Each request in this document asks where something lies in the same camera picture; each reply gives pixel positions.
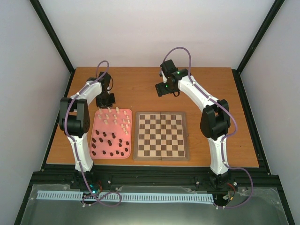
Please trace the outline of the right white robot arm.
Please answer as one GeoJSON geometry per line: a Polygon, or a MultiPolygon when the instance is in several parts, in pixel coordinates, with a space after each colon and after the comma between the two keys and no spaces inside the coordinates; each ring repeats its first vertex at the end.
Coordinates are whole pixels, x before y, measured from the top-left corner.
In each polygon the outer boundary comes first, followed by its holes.
{"type": "Polygon", "coordinates": [[[210,95],[187,69],[179,70],[172,60],[164,61],[160,68],[163,82],[155,85],[158,96],[173,94],[177,97],[183,92],[200,109],[200,130],[208,138],[210,148],[210,185],[215,190],[221,189],[229,180],[226,135],[231,122],[224,111],[229,110],[228,102],[210,95]]]}

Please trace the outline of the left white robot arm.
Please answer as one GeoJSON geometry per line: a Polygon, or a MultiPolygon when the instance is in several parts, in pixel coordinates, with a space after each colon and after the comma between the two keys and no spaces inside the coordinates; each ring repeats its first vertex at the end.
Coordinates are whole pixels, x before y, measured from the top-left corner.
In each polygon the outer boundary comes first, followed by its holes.
{"type": "Polygon", "coordinates": [[[87,133],[90,129],[89,104],[95,100],[99,109],[107,109],[115,104],[111,75],[101,72],[91,77],[85,85],[71,97],[60,100],[59,127],[71,144],[75,159],[75,169],[79,172],[91,171],[94,163],[90,156],[87,133]]]}

